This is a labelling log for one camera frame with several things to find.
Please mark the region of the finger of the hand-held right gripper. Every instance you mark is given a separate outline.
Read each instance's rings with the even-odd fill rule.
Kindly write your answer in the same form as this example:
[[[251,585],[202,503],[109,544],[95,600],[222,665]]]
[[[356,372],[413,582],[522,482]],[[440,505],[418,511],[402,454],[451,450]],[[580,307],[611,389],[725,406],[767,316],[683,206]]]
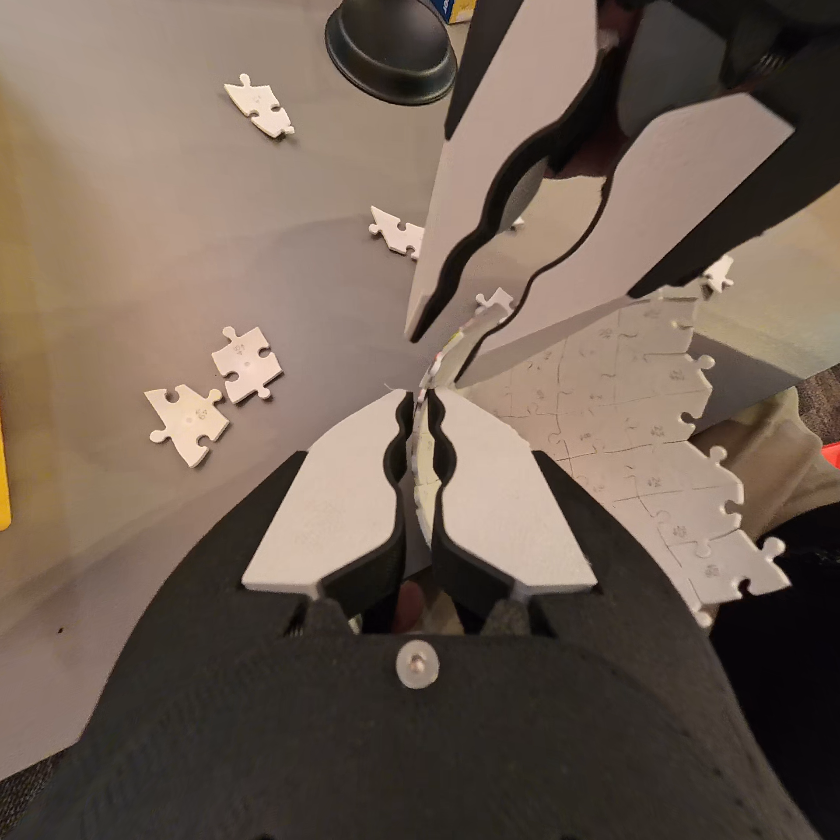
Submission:
[[[520,181],[551,152],[599,67],[594,1],[477,2],[408,298],[413,343],[458,295],[472,256],[507,224]]]
[[[747,93],[650,122],[605,183],[581,240],[530,279],[517,309],[476,344],[455,382],[482,382],[625,307],[631,289],[794,131]]]

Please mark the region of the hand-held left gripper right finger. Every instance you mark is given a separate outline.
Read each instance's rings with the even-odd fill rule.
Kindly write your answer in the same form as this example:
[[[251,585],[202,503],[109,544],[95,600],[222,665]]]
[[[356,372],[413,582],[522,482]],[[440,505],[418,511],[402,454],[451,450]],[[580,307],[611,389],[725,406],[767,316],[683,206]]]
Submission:
[[[449,389],[429,393],[432,560],[454,603],[486,620],[498,602],[588,592],[597,580],[529,443]]]

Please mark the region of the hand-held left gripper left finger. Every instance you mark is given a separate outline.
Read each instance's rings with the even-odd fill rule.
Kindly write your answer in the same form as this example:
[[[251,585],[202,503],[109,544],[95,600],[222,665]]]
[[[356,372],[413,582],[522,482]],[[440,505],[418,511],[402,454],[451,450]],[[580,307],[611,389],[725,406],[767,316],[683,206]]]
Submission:
[[[348,618],[394,595],[406,562],[400,483],[412,394],[393,390],[304,453],[241,579],[252,592],[338,603]]]

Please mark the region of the partly built puzzle ball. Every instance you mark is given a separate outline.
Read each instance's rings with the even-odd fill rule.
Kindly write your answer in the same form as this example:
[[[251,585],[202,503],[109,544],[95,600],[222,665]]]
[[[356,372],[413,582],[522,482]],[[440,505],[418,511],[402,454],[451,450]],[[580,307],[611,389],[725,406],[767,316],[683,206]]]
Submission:
[[[781,591],[782,541],[762,547],[740,528],[741,480],[688,438],[711,396],[706,355],[688,353],[697,293],[667,290],[615,311],[528,360],[475,385],[454,384],[455,333],[420,383],[452,386],[551,457],[658,563],[699,625],[719,605]]]

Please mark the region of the black round ball stand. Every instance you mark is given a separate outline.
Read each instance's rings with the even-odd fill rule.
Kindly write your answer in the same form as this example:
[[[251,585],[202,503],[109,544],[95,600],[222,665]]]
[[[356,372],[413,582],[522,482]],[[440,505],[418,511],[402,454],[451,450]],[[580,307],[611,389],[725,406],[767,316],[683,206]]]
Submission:
[[[324,42],[342,76],[384,102],[425,106],[455,84],[455,51],[429,2],[342,1],[325,24]]]

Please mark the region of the joined white puzzle pieces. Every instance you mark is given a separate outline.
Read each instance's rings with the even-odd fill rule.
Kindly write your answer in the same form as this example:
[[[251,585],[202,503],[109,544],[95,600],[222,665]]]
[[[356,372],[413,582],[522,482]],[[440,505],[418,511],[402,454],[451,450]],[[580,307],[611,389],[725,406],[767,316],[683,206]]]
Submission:
[[[372,221],[369,233],[372,237],[380,237],[387,248],[402,256],[409,255],[415,262],[419,260],[424,240],[425,228],[411,223],[404,223],[399,217],[371,206]]]

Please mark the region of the white loose puzzle piece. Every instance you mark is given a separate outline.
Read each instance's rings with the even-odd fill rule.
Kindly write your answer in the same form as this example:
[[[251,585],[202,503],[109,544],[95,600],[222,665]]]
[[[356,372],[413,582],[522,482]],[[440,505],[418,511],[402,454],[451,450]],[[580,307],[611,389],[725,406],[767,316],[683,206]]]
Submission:
[[[287,111],[270,86],[254,86],[249,75],[242,73],[238,85],[225,83],[224,89],[237,109],[266,136],[277,140],[295,133]]]

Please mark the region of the person's left hand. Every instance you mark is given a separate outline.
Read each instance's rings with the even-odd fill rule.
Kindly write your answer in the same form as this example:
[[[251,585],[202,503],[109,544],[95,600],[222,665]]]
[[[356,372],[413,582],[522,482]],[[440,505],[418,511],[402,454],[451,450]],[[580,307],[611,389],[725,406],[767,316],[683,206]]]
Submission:
[[[415,580],[402,583],[396,597],[391,633],[419,634],[424,630],[427,598],[424,588]]]

